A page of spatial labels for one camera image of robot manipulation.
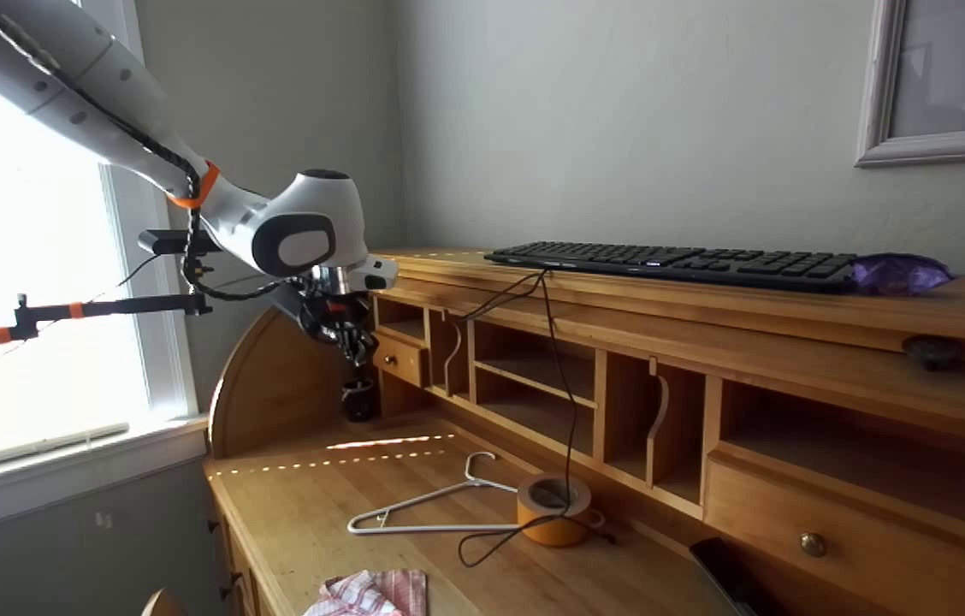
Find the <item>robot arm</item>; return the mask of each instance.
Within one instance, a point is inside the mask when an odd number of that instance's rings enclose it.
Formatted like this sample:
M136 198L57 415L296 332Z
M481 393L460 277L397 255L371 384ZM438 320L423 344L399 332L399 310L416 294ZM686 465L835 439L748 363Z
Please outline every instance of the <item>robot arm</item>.
M350 174L303 172L278 198L237 188L170 131L149 73L71 0L0 0L0 97L162 188L217 245L272 280L325 296L394 283L394 263L367 251Z

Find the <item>wire hanger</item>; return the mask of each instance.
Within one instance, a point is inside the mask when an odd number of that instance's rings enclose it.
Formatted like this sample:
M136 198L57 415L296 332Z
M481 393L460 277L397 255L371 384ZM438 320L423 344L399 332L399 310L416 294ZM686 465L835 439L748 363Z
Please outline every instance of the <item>wire hanger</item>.
M472 452L472 455L461 462L461 481L450 481L450 486L442 486L442 489L431 489L431 493L416 493L416 496L410 496L410 498L397 498L397 504L385 504L385 507L381 507L381 510L350 515L345 529L350 529L350 533L358 533L358 536L367 536L367 533L511 533L511 529L515 529L515 525L391 525L391 515L394 515L397 510L410 510L410 507L442 498L442 496L450 496L450 493L465 493L465 489L515 493L515 489L506 486L506 481L493 481L493 479L475 477L475 462L480 462L480 457L497 457L497 452Z

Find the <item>black keyboard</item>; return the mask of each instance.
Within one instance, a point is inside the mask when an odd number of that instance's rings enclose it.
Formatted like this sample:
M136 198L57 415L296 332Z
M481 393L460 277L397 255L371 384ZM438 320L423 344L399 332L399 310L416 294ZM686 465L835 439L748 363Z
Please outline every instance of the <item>black keyboard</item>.
M846 294L855 286L852 283L855 253L523 242L523 245L493 251L485 253L485 260L511 267L781 286L781 290L814 290L814 294Z

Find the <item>wall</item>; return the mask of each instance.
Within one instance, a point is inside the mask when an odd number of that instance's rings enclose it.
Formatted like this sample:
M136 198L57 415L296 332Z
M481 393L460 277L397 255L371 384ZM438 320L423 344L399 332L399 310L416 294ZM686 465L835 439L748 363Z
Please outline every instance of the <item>wall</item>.
M868 0L405 0L410 242L918 251L965 164L860 172Z
M221 616L221 554L209 533L202 462L0 519L0 616L132 616L170 587L196 616Z
M371 245L399 242L399 166L391 7L372 0L141 0L148 69L178 133L247 188L278 196L303 166L350 172ZM217 260L213 280L248 270ZM190 317L199 401L264 301Z

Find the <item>drawer knob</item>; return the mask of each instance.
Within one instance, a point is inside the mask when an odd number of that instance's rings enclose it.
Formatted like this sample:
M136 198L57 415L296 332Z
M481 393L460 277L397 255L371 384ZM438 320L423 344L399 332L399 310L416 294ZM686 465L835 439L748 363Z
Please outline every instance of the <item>drawer knob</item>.
M806 559L826 559L827 554L827 542L822 533L799 533L796 536L799 554Z

